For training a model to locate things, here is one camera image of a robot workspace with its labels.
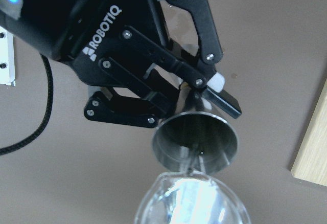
silver screw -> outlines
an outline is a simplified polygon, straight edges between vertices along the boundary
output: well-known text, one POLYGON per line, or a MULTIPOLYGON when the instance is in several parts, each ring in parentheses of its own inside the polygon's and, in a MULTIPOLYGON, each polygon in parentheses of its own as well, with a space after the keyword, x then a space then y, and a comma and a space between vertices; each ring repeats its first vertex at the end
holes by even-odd
POLYGON ((207 61, 213 61, 214 58, 215 58, 215 56, 213 54, 208 54, 206 56, 207 61))
POLYGON ((153 124, 154 122, 155 122, 155 119, 154 118, 148 118, 148 123, 153 124))
POLYGON ((111 67, 111 63, 110 63, 110 61, 109 60, 105 60, 103 63, 102 63, 102 66, 104 67, 104 68, 110 68, 111 67))
POLYGON ((98 102, 97 100, 93 100, 93 101, 92 101, 92 105, 93 105, 93 106, 99 106, 99 102, 98 102))
POLYGON ((129 40, 131 39, 132 37, 132 33, 130 31, 123 31, 123 37, 126 39, 126 40, 129 40))
POLYGON ((195 81, 195 84, 197 85, 197 86, 201 86, 202 84, 203 84, 203 80, 202 79, 197 79, 196 81, 195 81))
POLYGON ((90 117, 93 117, 94 116, 94 110, 87 110, 86 111, 86 114, 90 117))

glass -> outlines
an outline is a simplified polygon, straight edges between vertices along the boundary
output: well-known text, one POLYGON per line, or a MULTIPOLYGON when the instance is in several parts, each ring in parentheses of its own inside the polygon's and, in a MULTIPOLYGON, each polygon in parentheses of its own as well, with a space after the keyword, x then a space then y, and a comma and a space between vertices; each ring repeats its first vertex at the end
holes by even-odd
POLYGON ((239 198, 201 172, 163 173, 143 198, 134 224, 251 224, 239 198))

white logo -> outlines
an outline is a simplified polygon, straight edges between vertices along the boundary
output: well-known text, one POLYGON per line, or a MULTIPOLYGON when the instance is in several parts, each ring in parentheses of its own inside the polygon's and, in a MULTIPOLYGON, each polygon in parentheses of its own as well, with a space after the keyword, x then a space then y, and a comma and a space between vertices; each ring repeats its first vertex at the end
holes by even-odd
POLYGON ((85 55, 90 56, 90 60, 95 61, 97 55, 95 51, 98 49, 98 46, 102 42, 102 38, 106 36, 106 33, 110 30, 110 25, 116 20, 122 10, 116 6, 112 5, 109 9, 109 12, 104 16, 103 21, 100 23, 99 28, 96 30, 96 33, 92 37, 92 41, 88 43, 88 46, 83 49, 85 55))

screw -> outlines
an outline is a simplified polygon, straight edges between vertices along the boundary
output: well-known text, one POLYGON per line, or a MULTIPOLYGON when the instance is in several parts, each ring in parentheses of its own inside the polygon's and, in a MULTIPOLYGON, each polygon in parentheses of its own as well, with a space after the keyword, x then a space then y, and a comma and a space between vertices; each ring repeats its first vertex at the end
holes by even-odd
POLYGON ((208 54, 206 56, 207 61, 213 61, 214 58, 215 58, 215 56, 213 54, 208 54))
POLYGON ((97 100, 93 100, 93 101, 92 101, 92 105, 93 105, 93 106, 99 106, 99 102, 98 102, 97 100))
POLYGON ((7 64, 6 63, 1 63, 0 64, 0 69, 5 69, 7 68, 7 64))
POLYGON ((155 119, 154 118, 148 118, 148 123, 153 124, 154 122, 155 122, 155 119))
POLYGON ((90 117, 93 117, 94 116, 94 110, 87 110, 86 113, 90 117))
POLYGON ((123 37, 126 39, 126 40, 129 40, 131 39, 132 37, 132 33, 130 31, 123 31, 123 37))
POLYGON ((197 86, 201 86, 202 84, 203 84, 203 80, 202 79, 197 79, 196 81, 195 81, 195 84, 197 85, 197 86))
POLYGON ((110 68, 111 67, 111 63, 109 60, 105 60, 103 63, 102 63, 102 66, 106 69, 110 68))

wooden block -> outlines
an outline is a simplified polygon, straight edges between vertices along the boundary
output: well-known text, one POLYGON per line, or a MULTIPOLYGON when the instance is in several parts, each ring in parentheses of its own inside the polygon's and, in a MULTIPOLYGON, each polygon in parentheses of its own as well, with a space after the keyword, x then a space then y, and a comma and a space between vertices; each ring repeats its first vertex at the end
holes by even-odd
POLYGON ((327 82, 291 172, 295 178, 327 186, 327 82))

